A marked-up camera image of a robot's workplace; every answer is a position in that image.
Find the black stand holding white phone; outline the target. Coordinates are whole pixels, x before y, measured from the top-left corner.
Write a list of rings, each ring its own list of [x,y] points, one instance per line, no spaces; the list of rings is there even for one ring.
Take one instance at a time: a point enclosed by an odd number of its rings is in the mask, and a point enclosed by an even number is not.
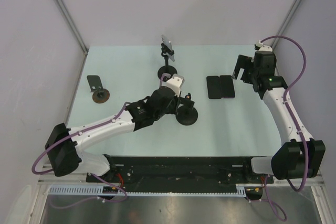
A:
[[[165,65],[159,68],[159,70],[157,72],[158,78],[160,79],[164,74],[169,74],[171,77],[174,74],[177,74],[176,68],[169,65],[169,60],[170,59],[167,56],[163,56],[162,51],[161,51],[161,56],[165,60]]]

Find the white silver phone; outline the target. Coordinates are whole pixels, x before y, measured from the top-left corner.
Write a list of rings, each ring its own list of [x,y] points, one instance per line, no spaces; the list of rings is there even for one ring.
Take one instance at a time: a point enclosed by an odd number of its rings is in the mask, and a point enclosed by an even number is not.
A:
[[[161,50],[163,56],[167,56],[172,62],[174,62],[175,52],[173,50],[171,41],[165,35],[161,35],[161,38],[162,38]]]

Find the black stand holding purple phone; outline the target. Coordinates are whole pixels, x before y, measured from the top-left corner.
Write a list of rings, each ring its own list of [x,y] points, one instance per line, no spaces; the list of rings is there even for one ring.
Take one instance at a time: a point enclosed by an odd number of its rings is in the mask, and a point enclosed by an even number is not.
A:
[[[191,113],[187,116],[183,116],[181,114],[175,115],[175,118],[177,121],[184,126],[190,126],[194,124],[198,119],[198,111],[195,108],[195,102],[194,102],[194,109],[191,111]]]

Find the purple phone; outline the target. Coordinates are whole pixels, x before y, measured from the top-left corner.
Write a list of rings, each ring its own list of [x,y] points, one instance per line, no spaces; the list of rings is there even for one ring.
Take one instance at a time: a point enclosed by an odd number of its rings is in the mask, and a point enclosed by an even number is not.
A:
[[[219,76],[222,98],[235,98],[233,79],[230,75]]]

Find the black phone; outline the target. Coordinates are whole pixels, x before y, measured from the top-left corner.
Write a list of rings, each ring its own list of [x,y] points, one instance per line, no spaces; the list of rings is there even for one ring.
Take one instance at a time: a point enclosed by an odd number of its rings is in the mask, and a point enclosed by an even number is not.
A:
[[[206,83],[208,98],[211,100],[221,99],[222,91],[219,76],[207,76]]]

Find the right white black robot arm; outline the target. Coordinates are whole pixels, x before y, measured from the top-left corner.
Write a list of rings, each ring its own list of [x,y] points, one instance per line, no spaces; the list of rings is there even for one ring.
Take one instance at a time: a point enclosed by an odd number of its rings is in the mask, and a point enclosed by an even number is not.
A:
[[[273,156],[253,157],[251,164],[242,169],[243,179],[254,183],[261,174],[275,176],[278,180],[314,178],[317,176],[325,145],[315,140],[304,127],[286,92],[282,76],[275,75],[276,56],[271,51],[256,51],[253,57],[239,55],[232,75],[251,84],[269,109],[282,142]]]

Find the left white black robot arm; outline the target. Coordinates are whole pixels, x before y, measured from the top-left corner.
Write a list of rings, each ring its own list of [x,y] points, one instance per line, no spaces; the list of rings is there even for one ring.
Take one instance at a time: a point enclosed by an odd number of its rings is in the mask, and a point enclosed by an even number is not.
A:
[[[182,97],[163,86],[142,100],[126,103],[116,115],[100,122],[73,129],[67,128],[64,123],[58,124],[45,145],[51,171],[55,176],[62,177],[82,169],[110,182],[116,175],[111,157],[90,154],[85,150],[110,137],[151,126],[168,114],[174,115],[184,126],[190,126],[198,119],[190,94]]]

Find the rusty base phone stand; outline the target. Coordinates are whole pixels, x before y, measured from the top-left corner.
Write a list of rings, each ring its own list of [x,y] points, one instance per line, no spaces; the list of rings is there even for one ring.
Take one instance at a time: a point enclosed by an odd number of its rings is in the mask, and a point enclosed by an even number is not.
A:
[[[95,103],[102,104],[109,100],[110,92],[103,87],[98,75],[87,75],[87,81],[92,93],[92,100]]]

